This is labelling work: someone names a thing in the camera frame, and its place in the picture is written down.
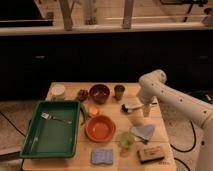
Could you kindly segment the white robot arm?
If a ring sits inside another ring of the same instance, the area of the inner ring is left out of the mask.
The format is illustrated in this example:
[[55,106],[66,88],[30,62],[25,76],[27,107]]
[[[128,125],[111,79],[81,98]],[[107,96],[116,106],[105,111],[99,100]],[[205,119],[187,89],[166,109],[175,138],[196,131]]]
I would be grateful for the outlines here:
[[213,171],[213,104],[167,86],[166,80],[167,76],[161,69],[142,75],[138,80],[138,98],[143,104],[150,104],[156,96],[200,127],[203,130],[203,144],[195,171]]

